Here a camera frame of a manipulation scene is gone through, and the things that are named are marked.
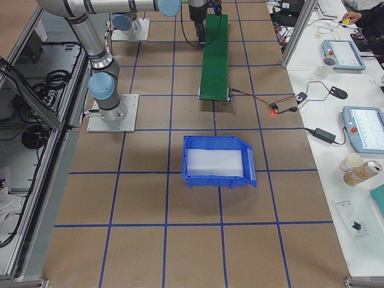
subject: white table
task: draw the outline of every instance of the white table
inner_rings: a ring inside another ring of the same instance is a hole
[[[334,2],[335,10],[339,11],[341,18],[346,12],[345,8],[341,2]],[[311,19],[316,17],[317,13],[314,12]],[[326,26],[325,24],[326,22],[314,23],[321,26]],[[340,39],[350,40],[351,29],[339,27],[335,31],[340,35]],[[333,37],[321,34],[320,38],[317,38],[318,34],[316,27],[307,27],[288,64],[287,70],[296,94],[305,92],[307,82],[319,80],[314,71],[323,58],[321,43]],[[380,86],[384,86],[382,83],[384,71],[375,59],[364,58],[364,62],[366,65],[364,71],[333,71],[326,79],[320,79],[328,88],[336,86],[345,90],[349,96],[341,100],[329,95],[326,101],[308,102],[300,110],[305,127],[310,129],[319,127],[336,135],[336,141],[343,142],[344,124],[341,111],[344,106],[370,106],[384,110],[384,94],[380,89]],[[326,94],[321,84],[310,84],[309,99],[323,99]],[[330,145],[309,134],[308,139],[351,276],[384,276],[384,219],[369,193],[370,190],[384,184],[384,173],[355,187],[349,187],[343,182],[344,172],[338,168],[342,160],[354,152],[348,139],[343,146]],[[365,161],[376,160],[384,167],[384,155],[360,154],[360,156]],[[337,204],[343,201],[348,201],[350,205]],[[366,232],[358,236],[351,233],[345,224],[347,218],[362,223]]]

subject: blue tray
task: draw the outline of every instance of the blue tray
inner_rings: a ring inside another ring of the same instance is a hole
[[[188,175],[187,150],[240,150],[242,158],[243,176],[217,176],[217,175]],[[235,136],[184,136],[182,177],[188,187],[198,186],[228,186],[230,188],[252,185],[257,186],[253,163],[252,146]]]

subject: white cup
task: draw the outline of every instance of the white cup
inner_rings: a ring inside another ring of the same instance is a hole
[[[331,57],[325,57],[322,60],[322,63],[316,69],[316,76],[319,78],[325,78],[328,74],[334,69],[336,65],[336,60]]]
[[[363,164],[364,160],[358,154],[351,153],[340,163],[339,168],[344,172],[348,172]]]

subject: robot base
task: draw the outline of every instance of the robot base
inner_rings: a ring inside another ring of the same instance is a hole
[[[137,42],[137,41],[147,41],[148,40],[148,32],[149,32],[149,23],[151,22],[149,19],[139,19],[140,24],[142,26],[142,30],[135,34],[134,37],[130,37],[125,35],[120,30],[115,30],[112,33],[112,41],[113,42]]]
[[[139,105],[138,94],[122,94],[121,100],[127,106],[128,112],[121,121],[105,122],[100,115],[92,115],[89,119],[88,132],[134,132],[137,116],[137,107]],[[96,101],[92,109],[97,110]]]

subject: device screen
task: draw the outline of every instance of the device screen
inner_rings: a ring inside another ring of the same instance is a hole
[[[362,147],[384,149],[384,125],[377,110],[351,109]]]
[[[331,49],[334,52],[337,62],[342,66],[360,66],[355,51],[349,42],[330,41]]]

